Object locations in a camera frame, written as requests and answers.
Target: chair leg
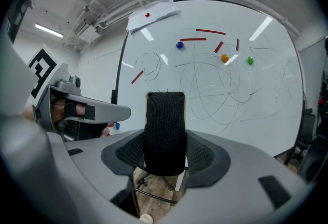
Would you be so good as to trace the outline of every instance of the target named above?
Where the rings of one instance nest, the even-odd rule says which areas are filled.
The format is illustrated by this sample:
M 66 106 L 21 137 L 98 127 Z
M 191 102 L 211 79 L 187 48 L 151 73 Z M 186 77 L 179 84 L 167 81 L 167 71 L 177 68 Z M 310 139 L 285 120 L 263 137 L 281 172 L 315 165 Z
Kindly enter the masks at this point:
M 137 180 L 137 185 L 140 184 L 146 177 L 148 177 L 150 173 L 147 173 L 145 176 L 141 177 L 140 179 Z
M 168 182 L 168 180 L 166 179 L 166 177 L 162 176 L 162 179 L 164 180 L 166 186 L 168 186 L 169 191 L 172 191 L 174 188 L 170 185 L 170 183 Z

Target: fluorescent light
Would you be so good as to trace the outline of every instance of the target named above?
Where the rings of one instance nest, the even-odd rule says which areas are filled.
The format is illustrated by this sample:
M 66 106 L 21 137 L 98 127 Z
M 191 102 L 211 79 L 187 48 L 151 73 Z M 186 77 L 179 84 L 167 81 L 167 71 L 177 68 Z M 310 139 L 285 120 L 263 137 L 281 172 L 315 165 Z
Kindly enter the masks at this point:
M 166 56 L 164 54 L 160 54 L 159 56 L 162 57 L 162 59 L 165 62 L 165 64 L 169 65 L 168 64 L 168 59 L 166 58 Z
M 39 29 L 41 29 L 41 30 L 44 30 L 44 31 L 46 31 L 46 32 L 48 32 L 48 33 L 54 34 L 54 35 L 56 35 L 56 36 L 58 36 L 58 37 L 60 37 L 60 38 L 63 37 L 63 35 L 62 35 L 61 33 L 57 33 L 57 32 L 55 32 L 55 31 L 52 31 L 52 30 L 50 30 L 50 29 L 48 29 L 48 28 L 46 28 L 46 27 L 44 27 L 44 26 L 42 26 L 42 25 L 35 24 L 35 27 L 36 27 L 36 28 L 39 28 Z
M 141 29 L 140 32 L 145 36 L 145 38 L 148 41 L 154 40 L 153 36 L 150 34 L 150 32 L 148 31 L 148 29 L 146 27 Z
M 254 41 L 260 34 L 263 32 L 263 30 L 269 25 L 269 23 L 272 21 L 271 17 L 265 18 L 263 23 L 257 28 L 255 33 L 253 33 L 252 37 L 250 38 L 250 41 Z
M 128 66 L 128 67 L 134 68 L 134 66 L 131 66 L 131 65 L 127 64 L 127 63 L 124 63 L 123 61 L 122 61 L 122 64 L 125 65 L 125 66 Z
M 231 57 L 224 65 L 227 66 L 228 64 L 230 64 L 234 59 L 237 58 L 239 54 L 235 54 L 233 57 Z

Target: blue object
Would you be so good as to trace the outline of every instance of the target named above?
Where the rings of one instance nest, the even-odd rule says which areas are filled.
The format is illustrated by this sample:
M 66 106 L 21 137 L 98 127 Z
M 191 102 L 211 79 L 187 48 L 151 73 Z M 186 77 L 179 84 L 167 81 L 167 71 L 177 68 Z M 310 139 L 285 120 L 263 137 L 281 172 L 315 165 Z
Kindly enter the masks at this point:
M 183 42 L 177 42 L 176 47 L 179 48 L 179 49 L 182 48 L 183 47 Z

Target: whiteboard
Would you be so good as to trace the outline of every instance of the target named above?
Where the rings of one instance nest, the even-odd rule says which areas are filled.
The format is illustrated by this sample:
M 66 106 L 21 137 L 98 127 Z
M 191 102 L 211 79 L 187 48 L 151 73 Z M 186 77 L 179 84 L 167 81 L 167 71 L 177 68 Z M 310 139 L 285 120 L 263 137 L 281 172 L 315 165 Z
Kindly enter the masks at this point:
M 266 15 L 218 1 L 176 5 L 180 14 L 127 37 L 117 103 L 132 113 L 121 122 L 120 131 L 145 126 L 148 92 L 182 91 L 187 129 L 249 144 L 271 156 L 292 147 L 300 126 L 303 88 L 285 27 L 272 20 L 250 41 Z M 176 43 L 185 38 L 205 39 L 185 41 L 178 49 Z M 222 54 L 238 56 L 224 65 Z M 248 56 L 254 59 L 252 65 Z

